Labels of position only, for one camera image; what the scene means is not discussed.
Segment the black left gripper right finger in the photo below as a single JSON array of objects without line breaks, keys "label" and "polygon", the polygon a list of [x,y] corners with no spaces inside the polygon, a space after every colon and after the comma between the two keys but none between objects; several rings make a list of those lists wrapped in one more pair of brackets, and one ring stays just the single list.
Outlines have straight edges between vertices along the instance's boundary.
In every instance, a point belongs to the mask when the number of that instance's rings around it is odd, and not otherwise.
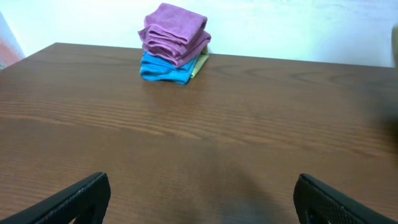
[{"label": "black left gripper right finger", "polygon": [[293,199],[301,224],[397,224],[309,174],[299,175]]}]

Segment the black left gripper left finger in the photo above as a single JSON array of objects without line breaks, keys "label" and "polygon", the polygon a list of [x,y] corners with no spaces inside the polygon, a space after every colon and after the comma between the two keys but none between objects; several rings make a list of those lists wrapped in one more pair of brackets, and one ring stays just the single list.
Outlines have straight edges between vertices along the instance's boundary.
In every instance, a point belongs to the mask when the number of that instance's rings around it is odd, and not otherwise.
[{"label": "black left gripper left finger", "polygon": [[1,220],[1,224],[102,224],[110,198],[108,176],[97,172]]}]

